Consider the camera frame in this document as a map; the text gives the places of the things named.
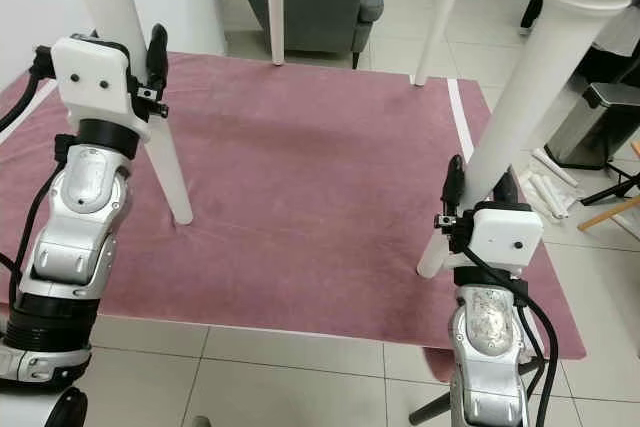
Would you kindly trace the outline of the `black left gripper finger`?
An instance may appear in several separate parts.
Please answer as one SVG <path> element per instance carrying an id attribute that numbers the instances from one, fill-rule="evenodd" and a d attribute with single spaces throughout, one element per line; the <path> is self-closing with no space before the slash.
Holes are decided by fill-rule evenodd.
<path id="1" fill-rule="evenodd" d="M 148 43 L 146 69 L 147 87 L 151 90 L 164 90 L 168 80 L 168 33 L 163 24 L 152 26 Z"/>

